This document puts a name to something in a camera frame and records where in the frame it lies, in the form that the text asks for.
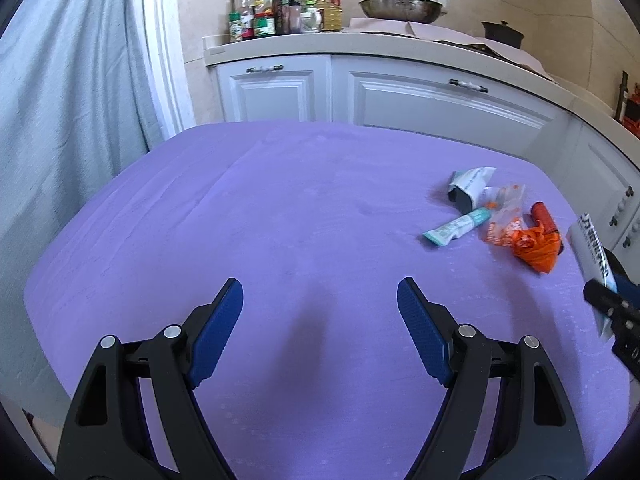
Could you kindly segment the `white blue snack wrapper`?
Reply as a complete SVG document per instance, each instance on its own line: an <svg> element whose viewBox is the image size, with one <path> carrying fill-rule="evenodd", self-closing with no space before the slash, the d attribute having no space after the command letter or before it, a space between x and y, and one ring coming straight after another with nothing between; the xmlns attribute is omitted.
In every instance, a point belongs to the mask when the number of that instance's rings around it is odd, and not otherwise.
<svg viewBox="0 0 640 480"><path fill-rule="evenodd" d="M585 212L568 228L567 239L573 249L585 283L595 281L612 292L617 292L613 271L598 237L590 214Z"/></svg>

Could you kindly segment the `orange plastic bag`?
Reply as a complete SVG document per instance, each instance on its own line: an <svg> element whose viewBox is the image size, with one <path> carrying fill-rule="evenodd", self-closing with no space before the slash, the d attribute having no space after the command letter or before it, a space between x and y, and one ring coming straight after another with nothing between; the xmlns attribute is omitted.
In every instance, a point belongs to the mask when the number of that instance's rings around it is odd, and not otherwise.
<svg viewBox="0 0 640 480"><path fill-rule="evenodd" d="M558 230L542 226L516 231L512 236L512 252L539 273L550 273L558 261L562 238Z"/></svg>

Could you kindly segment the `clear bag orange bits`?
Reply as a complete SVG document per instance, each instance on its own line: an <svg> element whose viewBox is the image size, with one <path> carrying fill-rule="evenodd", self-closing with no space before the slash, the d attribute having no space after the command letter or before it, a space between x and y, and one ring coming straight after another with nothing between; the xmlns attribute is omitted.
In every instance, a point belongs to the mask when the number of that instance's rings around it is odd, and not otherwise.
<svg viewBox="0 0 640 480"><path fill-rule="evenodd" d="M490 212L485 240L500 247L512 247L514 237L524 230L523 198L525 186L491 186L483 191L480 204Z"/></svg>

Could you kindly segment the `red black cylinder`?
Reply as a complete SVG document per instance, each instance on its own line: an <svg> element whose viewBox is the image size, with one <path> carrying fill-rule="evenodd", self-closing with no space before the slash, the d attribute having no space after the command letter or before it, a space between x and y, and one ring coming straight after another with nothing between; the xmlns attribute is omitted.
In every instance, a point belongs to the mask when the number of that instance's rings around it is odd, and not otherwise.
<svg viewBox="0 0 640 480"><path fill-rule="evenodd" d="M538 200L538 202L533 203L533 205L530 207L530 216L532 217L534 226L541 229L541 233L544 236L544 242L546 244L549 244L552 240L554 240L555 244L558 245L558 248L556 248L556 253L558 255L562 254L564 245L560 229L553 220L547 206L541 200Z"/></svg>

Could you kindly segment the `white cabinet doors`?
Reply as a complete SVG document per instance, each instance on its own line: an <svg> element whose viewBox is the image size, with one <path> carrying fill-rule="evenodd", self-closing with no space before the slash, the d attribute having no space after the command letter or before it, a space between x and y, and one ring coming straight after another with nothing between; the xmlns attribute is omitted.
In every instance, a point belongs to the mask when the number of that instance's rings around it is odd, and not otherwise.
<svg viewBox="0 0 640 480"><path fill-rule="evenodd" d="M433 64L310 54L210 66L227 122L344 122L438 136L541 169L632 280L639 277L639 167L605 128L508 84Z"/></svg>

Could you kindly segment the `white dark crumpled pouch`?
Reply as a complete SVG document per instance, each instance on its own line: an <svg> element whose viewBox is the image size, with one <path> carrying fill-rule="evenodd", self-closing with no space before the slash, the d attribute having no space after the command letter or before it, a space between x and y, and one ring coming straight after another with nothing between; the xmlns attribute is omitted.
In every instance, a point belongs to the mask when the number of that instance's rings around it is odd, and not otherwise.
<svg viewBox="0 0 640 480"><path fill-rule="evenodd" d="M450 203L457 211L468 214L484 204L485 191L496 167L477 167L469 170L455 171L451 175L447 188Z"/></svg>

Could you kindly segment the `purple tablecloth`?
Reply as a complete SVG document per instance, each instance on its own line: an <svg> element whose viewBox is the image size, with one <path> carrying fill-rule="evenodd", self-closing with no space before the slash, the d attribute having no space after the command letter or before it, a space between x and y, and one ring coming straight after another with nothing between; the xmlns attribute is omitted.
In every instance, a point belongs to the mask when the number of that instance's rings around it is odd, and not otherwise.
<svg viewBox="0 0 640 480"><path fill-rule="evenodd" d="M58 234L25 306L74 391L100 338L146 339L211 302L228 278L244 306L196 390L241 479L400 479L444 388L396 304L413 278L457 321L537 337L570 398L586 460L627 425L629 377L599 337L570 250L538 274L477 233L437 248L457 170L494 167L559 228L576 219L536 166L473 145L344 124L199 126L129 166Z"/></svg>

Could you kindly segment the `teal white tube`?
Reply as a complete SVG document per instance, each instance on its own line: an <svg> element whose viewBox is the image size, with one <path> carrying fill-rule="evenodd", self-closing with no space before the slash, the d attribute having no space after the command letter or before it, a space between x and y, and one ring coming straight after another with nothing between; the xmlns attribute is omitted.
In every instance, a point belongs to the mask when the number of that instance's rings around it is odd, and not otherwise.
<svg viewBox="0 0 640 480"><path fill-rule="evenodd" d="M491 212L485 207L480 207L436 229L424 232L423 236L432 244L438 247L444 247L452 240L458 240L460 237L465 236L465 234L482 226L490 217Z"/></svg>

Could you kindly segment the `dark sauce bottle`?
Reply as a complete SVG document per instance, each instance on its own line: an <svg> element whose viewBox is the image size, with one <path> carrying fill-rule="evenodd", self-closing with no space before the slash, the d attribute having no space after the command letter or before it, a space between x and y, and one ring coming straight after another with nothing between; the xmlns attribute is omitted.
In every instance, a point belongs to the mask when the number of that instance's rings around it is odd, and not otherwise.
<svg viewBox="0 0 640 480"><path fill-rule="evenodd" d="M618 88L618 98L615 111L615 119L621 124L624 122L626 113L626 105L628 100L628 73L626 70L622 71L620 77L620 88Z"/></svg>

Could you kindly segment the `black cooking pot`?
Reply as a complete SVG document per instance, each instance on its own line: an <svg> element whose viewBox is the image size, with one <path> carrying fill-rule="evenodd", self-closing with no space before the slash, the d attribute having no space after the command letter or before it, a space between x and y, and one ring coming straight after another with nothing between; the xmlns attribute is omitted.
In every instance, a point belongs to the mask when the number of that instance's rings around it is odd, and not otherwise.
<svg viewBox="0 0 640 480"><path fill-rule="evenodd" d="M510 27L506 21L501 21L500 23L482 21L482 25L486 39L506 44L515 49L519 49L522 46L524 35Z"/></svg>

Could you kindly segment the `grey curtain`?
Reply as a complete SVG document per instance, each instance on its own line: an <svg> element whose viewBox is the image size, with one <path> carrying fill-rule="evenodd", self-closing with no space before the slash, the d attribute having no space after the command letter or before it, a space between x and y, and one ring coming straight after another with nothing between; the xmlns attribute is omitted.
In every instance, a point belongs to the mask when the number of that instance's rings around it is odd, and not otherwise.
<svg viewBox="0 0 640 480"><path fill-rule="evenodd" d="M1 37L1 393L61 425L70 398L24 304L32 268L163 140L134 0L23 0Z"/></svg>

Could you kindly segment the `metal wok pan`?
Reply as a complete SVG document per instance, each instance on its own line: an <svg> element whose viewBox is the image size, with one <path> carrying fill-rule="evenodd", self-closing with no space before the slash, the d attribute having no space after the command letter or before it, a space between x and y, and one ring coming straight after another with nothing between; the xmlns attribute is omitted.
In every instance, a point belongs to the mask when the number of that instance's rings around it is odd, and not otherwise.
<svg viewBox="0 0 640 480"><path fill-rule="evenodd" d="M367 18L432 24L447 13L449 0L361 0Z"/></svg>

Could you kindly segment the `cooking oil bottle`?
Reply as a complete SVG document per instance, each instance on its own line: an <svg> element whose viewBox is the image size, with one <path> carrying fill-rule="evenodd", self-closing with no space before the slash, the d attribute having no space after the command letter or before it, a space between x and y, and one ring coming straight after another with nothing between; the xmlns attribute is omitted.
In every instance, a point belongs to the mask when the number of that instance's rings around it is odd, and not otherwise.
<svg viewBox="0 0 640 480"><path fill-rule="evenodd" d="M316 0L316 5L322 14L322 30L340 32L343 28L341 0Z"/></svg>

